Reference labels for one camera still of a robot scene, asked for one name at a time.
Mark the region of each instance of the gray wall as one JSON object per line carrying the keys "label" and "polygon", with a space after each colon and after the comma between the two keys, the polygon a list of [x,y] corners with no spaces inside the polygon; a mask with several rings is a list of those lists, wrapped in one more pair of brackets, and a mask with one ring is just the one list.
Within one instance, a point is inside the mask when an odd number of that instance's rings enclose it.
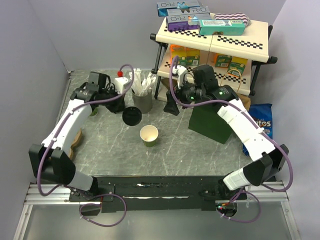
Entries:
{"label": "gray wall", "polygon": [[27,0],[0,7],[0,233],[14,237],[30,181],[28,149],[54,126],[67,71]]}
{"label": "gray wall", "polygon": [[[163,17],[160,0],[29,0],[68,70],[112,69],[123,63],[154,67],[157,33]],[[285,0],[202,0],[213,13],[246,13],[251,19],[276,19]]]}
{"label": "gray wall", "polygon": [[[278,63],[263,66],[257,103],[273,103],[273,136],[289,148],[294,180],[288,195],[302,239],[320,239],[319,199],[319,55],[318,0],[287,0],[274,22],[269,52]],[[288,180],[288,169],[282,177]]]}

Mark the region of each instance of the table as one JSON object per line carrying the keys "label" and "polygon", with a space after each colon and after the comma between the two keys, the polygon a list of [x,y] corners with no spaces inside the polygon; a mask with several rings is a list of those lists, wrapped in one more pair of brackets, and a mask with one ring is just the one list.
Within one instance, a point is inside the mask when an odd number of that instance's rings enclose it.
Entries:
{"label": "table", "polygon": [[[100,72],[111,78],[117,75],[117,70]],[[71,73],[62,114],[71,93],[88,80],[89,73]],[[125,104],[133,106],[130,93],[125,96]],[[99,106],[98,114],[83,125],[82,143],[74,149],[77,169],[95,176],[223,176],[251,162],[242,153],[242,143],[235,134],[226,144],[220,144],[188,129],[192,109],[180,109],[180,114],[174,116],[163,112],[164,106],[164,102],[153,100],[152,110],[133,127],[122,121],[121,114]],[[158,143],[152,148],[146,148],[139,136],[145,125],[159,130]]]}

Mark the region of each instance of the blue chip bag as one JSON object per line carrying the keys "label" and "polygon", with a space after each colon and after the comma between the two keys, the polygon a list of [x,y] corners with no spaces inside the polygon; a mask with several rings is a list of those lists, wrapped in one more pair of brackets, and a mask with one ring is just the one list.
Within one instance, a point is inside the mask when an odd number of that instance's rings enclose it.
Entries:
{"label": "blue chip bag", "polygon": [[[264,128],[265,134],[267,134],[271,139],[272,136],[272,112],[271,112],[270,103],[264,104],[252,104],[248,113],[255,120],[255,122],[259,125],[259,127]],[[249,152],[245,145],[242,146],[242,152],[249,156]]]}

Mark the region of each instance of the purple box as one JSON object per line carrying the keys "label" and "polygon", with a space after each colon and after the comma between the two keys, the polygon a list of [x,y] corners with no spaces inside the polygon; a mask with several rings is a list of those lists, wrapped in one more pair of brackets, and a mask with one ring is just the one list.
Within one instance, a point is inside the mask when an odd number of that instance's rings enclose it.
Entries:
{"label": "purple box", "polygon": [[210,13],[171,15],[166,17],[169,31],[199,29],[199,20],[212,20]]}

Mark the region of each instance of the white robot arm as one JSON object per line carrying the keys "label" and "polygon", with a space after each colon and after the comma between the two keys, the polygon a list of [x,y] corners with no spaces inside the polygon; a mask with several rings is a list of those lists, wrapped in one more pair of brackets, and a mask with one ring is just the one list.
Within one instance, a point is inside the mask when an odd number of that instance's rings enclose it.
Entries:
{"label": "white robot arm", "polygon": [[[178,75],[181,73],[184,76],[186,73],[181,69],[183,67],[177,66],[177,70],[173,68],[172,72],[177,72]],[[264,129],[259,127],[248,114],[235,91],[228,85],[219,86],[215,72],[209,65],[195,67],[192,71],[194,84],[184,82],[174,90],[175,96],[181,103],[190,105],[193,101],[223,100],[240,109],[238,111],[230,105],[221,103],[216,103],[212,108],[236,133],[252,159],[252,163],[225,176],[221,184],[230,191],[248,185],[259,186],[278,173],[285,162],[283,155],[263,136]],[[164,111],[174,115],[179,114],[170,92],[167,92]],[[288,154],[289,151],[285,145],[280,147]]]}
{"label": "white robot arm", "polygon": [[[107,100],[121,94],[129,83],[129,80],[122,76],[111,81],[106,74],[91,72],[88,82],[73,91],[66,111],[49,136],[43,140],[41,145],[33,144],[30,147],[29,157],[34,176],[37,177],[41,158],[47,148],[50,147],[42,167],[41,178],[82,191],[96,193],[98,190],[97,179],[76,170],[68,155],[76,134],[98,105],[105,106],[112,113],[124,110],[125,102],[123,97],[108,103],[106,101],[100,103],[99,100]],[[55,138],[54,136],[60,128],[59,135]]]}

